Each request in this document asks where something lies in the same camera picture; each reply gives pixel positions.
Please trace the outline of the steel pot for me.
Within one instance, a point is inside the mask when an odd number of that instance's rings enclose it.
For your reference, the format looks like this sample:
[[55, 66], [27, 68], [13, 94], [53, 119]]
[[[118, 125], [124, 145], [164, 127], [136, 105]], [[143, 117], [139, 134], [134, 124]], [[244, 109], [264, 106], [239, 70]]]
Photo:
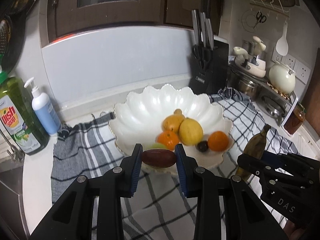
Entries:
[[253, 82], [245, 76], [232, 74], [230, 83], [234, 89], [249, 96], [252, 101], [255, 101], [257, 99], [261, 91], [261, 85]]

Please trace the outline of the black knife block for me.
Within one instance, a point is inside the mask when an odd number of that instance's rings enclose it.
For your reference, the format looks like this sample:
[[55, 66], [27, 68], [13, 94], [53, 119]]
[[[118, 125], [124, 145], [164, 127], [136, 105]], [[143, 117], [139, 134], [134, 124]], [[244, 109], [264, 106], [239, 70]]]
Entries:
[[214, 38], [212, 23], [204, 12], [191, 11], [195, 44], [192, 55], [197, 64], [191, 71], [189, 87], [194, 94], [216, 94], [227, 86], [229, 45]]

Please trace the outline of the amber jar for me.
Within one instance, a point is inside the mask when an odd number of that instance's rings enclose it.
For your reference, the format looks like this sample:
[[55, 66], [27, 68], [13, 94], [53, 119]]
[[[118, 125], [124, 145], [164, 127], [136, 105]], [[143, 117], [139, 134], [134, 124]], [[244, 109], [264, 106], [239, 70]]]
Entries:
[[305, 121], [306, 109], [305, 107], [298, 102], [290, 114], [287, 122], [284, 125], [284, 129], [290, 134], [293, 135]]

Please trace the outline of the yellow lemon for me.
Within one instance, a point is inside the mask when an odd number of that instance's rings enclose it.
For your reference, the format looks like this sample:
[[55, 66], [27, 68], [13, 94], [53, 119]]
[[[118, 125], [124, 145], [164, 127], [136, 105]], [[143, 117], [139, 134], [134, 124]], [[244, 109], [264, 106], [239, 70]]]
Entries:
[[179, 129], [180, 141], [187, 145], [197, 145], [203, 138], [204, 132], [201, 125], [194, 119], [186, 118]]

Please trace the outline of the checkered grey white cloth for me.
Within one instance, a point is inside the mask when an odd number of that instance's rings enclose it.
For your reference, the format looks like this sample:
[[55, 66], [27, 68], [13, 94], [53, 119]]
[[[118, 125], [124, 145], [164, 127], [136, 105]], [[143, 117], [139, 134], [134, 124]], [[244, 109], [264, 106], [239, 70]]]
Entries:
[[[273, 153], [296, 153], [293, 142], [281, 135], [276, 122], [269, 118], [249, 97], [228, 89], [210, 97], [223, 107], [223, 115], [233, 122], [232, 148], [213, 174], [229, 178], [237, 169], [237, 158], [249, 139], [269, 124], [266, 149]], [[52, 201], [78, 176], [94, 178], [118, 166], [123, 155], [115, 145], [108, 126], [110, 113], [80, 123], [64, 126], [53, 149], [51, 174]], [[185, 198], [176, 176], [142, 171], [137, 192], [121, 200], [124, 236], [126, 239], [192, 239], [196, 222], [197, 200]]]

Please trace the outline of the hanging scissors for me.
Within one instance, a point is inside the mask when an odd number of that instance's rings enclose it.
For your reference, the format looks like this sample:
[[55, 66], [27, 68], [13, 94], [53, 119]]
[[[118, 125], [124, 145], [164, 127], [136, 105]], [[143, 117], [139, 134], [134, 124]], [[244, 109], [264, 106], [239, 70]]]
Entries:
[[266, 22], [266, 20], [267, 20], [267, 17], [261, 11], [258, 11], [256, 14], [256, 23], [253, 28], [255, 28], [259, 23]]

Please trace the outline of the red grape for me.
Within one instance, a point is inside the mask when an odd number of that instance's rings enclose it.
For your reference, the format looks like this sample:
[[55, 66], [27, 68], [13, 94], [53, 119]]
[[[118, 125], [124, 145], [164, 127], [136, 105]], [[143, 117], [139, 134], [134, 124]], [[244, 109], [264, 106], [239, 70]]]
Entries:
[[141, 160], [152, 167], [168, 168], [176, 163], [176, 155], [170, 150], [154, 148], [142, 152]]

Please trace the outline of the white scalloped bowl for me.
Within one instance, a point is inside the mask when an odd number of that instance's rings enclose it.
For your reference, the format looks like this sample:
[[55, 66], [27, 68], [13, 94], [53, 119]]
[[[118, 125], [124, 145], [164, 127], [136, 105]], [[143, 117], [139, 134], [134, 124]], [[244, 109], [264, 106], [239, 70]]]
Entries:
[[176, 109], [200, 123], [205, 139], [216, 131], [229, 135], [233, 128], [232, 120], [223, 116], [223, 107], [207, 94], [195, 95], [189, 87], [175, 89], [170, 84], [160, 89], [148, 86], [141, 93], [129, 92], [124, 103], [114, 106], [109, 128], [117, 149], [127, 157], [137, 143], [144, 149], [151, 146], [162, 132], [163, 120]]

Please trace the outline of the overripe banana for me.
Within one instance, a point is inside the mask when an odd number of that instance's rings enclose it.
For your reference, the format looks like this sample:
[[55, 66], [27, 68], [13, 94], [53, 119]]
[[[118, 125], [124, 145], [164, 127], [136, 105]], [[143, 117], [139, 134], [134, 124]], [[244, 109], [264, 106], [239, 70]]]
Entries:
[[[254, 135], [247, 143], [243, 154], [250, 155], [257, 159], [261, 159], [267, 142], [267, 133], [271, 129], [269, 124], [265, 124], [260, 133]], [[248, 181], [252, 175], [248, 171], [238, 166], [236, 175], [240, 176], [244, 181]]]

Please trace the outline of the yellow mango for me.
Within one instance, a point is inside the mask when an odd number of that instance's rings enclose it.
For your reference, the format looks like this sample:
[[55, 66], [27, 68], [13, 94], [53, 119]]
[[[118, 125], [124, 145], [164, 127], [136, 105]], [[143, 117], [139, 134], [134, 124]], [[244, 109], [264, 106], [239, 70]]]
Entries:
[[162, 128], [164, 131], [172, 131], [178, 133], [181, 123], [185, 120], [185, 116], [181, 109], [176, 109], [174, 113], [167, 116], [162, 122]]

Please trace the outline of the hanging colander pan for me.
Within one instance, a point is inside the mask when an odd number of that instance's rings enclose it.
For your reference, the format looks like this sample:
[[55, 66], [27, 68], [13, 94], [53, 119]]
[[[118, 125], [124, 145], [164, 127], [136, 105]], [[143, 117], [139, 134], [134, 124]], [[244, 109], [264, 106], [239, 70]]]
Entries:
[[8, 74], [15, 65], [12, 29], [12, 20], [8, 15], [5, 15], [1, 20], [1, 70]]

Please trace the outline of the dark plum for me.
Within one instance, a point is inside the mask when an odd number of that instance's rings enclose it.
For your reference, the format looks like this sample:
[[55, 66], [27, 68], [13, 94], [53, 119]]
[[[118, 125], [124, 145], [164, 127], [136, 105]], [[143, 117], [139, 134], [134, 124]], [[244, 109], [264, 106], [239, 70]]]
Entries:
[[208, 142], [206, 140], [201, 141], [196, 145], [196, 148], [199, 152], [207, 152], [209, 150]]

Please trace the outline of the large orange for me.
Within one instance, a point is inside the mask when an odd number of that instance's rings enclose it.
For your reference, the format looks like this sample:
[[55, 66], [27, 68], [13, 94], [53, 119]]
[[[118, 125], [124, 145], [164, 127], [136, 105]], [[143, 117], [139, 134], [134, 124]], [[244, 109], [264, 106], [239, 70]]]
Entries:
[[229, 144], [229, 137], [222, 131], [213, 132], [208, 140], [208, 147], [215, 152], [225, 151]]

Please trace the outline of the small mandarin orange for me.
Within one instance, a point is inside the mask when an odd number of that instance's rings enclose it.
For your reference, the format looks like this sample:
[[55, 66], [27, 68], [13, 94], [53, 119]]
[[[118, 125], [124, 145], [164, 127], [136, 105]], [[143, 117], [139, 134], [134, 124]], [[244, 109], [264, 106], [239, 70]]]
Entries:
[[157, 137], [156, 142], [163, 144], [167, 149], [173, 151], [175, 146], [180, 143], [180, 139], [173, 131], [164, 131]]

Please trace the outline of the green apple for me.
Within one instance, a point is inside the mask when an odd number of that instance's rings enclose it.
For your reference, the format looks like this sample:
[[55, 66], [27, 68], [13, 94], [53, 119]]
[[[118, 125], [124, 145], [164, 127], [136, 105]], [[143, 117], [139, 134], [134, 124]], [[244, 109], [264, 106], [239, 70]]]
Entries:
[[159, 142], [155, 142], [152, 145], [147, 146], [146, 149], [147, 150], [151, 150], [151, 149], [165, 149], [165, 150], [167, 150], [168, 148], [167, 148], [167, 146], [165, 146]]

